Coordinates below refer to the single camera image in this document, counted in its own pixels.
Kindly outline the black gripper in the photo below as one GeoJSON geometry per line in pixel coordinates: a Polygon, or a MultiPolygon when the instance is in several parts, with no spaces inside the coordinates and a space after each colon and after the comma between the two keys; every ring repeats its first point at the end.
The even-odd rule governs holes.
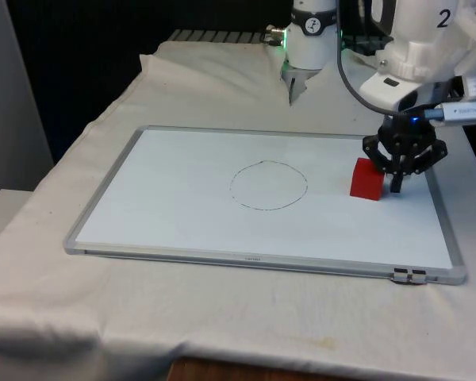
{"type": "Polygon", "coordinates": [[[392,193],[400,193],[404,177],[419,175],[447,155],[447,146],[436,137],[435,129],[424,116],[447,95],[440,85],[422,86],[404,96],[397,104],[397,116],[385,116],[375,135],[362,140],[363,152],[374,167],[393,175],[392,193]]]}

